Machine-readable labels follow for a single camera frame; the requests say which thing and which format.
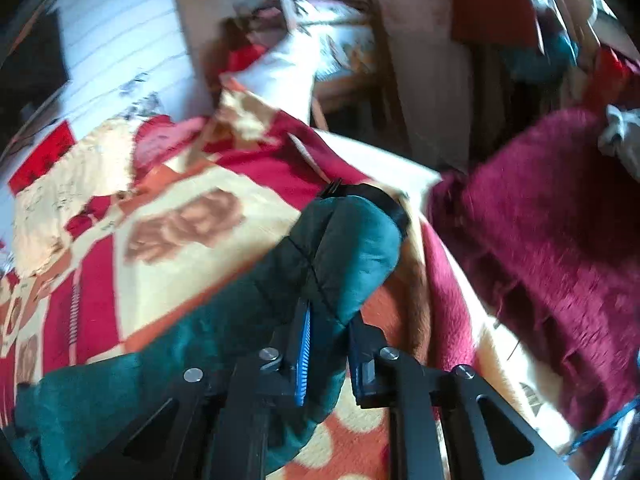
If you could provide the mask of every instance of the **teal fabric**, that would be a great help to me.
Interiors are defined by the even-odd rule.
[[[62,368],[21,389],[14,451],[35,479],[70,480],[186,368],[231,367],[289,323],[303,298],[312,305],[307,396],[302,408],[273,417],[267,468],[278,469],[334,408],[346,325],[396,266],[400,243],[395,224],[363,198],[313,201],[250,272],[143,351]]]

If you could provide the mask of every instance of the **red and cream blanket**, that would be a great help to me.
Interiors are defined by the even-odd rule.
[[[136,139],[136,187],[91,199],[45,269],[2,279],[3,425],[17,383],[143,348],[269,251],[328,181],[370,182],[311,128],[241,89],[223,93],[212,120],[178,128],[175,143],[169,123],[155,124]],[[473,364],[527,416],[459,267],[401,190],[377,185],[412,222],[398,267],[363,306],[365,321],[431,367]],[[271,479],[383,479],[387,443],[385,410],[357,408],[347,381],[335,411]]]

